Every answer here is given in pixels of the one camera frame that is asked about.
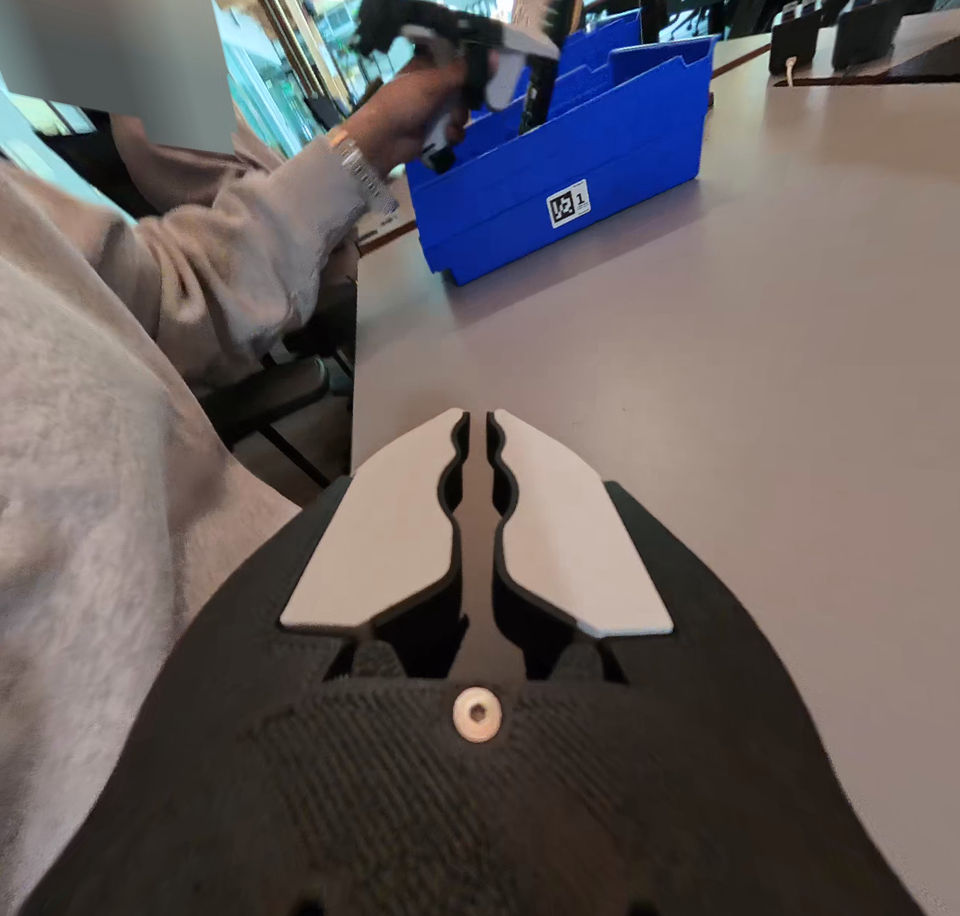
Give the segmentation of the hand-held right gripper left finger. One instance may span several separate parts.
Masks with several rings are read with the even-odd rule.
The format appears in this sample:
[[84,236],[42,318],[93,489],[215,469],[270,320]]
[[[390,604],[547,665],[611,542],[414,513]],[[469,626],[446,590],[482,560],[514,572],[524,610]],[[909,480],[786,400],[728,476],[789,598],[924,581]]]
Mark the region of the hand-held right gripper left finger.
[[471,415],[450,408],[385,445],[355,472],[279,624],[382,642],[412,677],[446,677],[462,612],[463,497]]

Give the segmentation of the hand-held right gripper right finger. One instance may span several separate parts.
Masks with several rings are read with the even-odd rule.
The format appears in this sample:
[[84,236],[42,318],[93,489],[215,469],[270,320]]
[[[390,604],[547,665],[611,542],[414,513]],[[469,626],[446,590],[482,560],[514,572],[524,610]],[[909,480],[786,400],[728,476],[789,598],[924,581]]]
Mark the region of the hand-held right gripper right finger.
[[509,411],[486,415],[493,471],[492,608],[546,680],[569,646],[665,637],[674,622],[606,483],[557,439]]

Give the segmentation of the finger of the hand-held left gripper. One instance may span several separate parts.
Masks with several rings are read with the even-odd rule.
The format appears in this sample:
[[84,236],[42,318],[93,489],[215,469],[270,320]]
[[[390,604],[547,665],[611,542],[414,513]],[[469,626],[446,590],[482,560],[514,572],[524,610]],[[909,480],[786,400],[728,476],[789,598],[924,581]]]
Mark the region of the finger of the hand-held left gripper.
[[500,61],[534,57],[556,62],[560,58],[561,50],[546,34],[511,22],[500,22],[499,40],[497,53]]

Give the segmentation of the blue storage bin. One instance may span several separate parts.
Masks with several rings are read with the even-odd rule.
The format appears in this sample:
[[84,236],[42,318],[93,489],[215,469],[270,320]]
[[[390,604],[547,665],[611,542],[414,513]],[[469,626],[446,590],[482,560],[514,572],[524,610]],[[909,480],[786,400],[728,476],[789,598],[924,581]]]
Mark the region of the blue storage bin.
[[646,45],[622,14],[564,46],[546,122],[520,94],[466,129],[455,163],[406,166],[428,268],[459,286],[699,173],[715,35]]

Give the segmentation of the person's left forearm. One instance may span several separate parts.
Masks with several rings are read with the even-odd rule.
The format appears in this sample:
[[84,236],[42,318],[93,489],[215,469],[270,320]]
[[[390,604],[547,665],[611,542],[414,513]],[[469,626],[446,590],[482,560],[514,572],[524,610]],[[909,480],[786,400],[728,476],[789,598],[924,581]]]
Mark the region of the person's left forearm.
[[126,228],[131,304],[196,389],[246,377],[316,309],[323,286],[356,276],[354,224],[383,193],[352,141],[312,142],[275,171],[227,183],[209,208],[182,206]]

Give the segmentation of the person's left hand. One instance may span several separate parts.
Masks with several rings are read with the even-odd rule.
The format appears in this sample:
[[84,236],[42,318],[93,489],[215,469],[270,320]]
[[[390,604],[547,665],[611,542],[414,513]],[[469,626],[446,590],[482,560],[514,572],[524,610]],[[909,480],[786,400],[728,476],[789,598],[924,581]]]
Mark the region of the person's left hand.
[[431,126],[443,114],[449,115],[447,143],[462,142],[470,119],[462,100],[466,67],[461,57],[442,66],[415,57],[342,123],[342,133],[379,179],[421,156]]

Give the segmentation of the black chair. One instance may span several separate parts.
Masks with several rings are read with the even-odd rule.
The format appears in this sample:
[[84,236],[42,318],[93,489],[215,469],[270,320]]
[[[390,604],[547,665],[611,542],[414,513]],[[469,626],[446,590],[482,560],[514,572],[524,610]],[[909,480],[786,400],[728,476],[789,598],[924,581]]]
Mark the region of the black chair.
[[357,279],[335,280],[323,286],[318,296],[310,319],[281,339],[291,360],[277,362],[265,356],[258,371],[199,401],[229,451],[257,433],[325,490],[330,479],[275,427],[330,394],[353,405]]

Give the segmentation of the black desk mat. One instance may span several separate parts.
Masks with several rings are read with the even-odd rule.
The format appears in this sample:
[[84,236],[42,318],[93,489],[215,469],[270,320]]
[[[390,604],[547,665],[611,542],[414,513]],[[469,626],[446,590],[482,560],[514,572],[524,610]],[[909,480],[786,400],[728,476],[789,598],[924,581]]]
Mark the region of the black desk mat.
[[774,83],[775,87],[831,87],[856,85],[919,85],[959,82],[959,37],[947,41],[879,72],[845,71],[828,77],[797,77]]

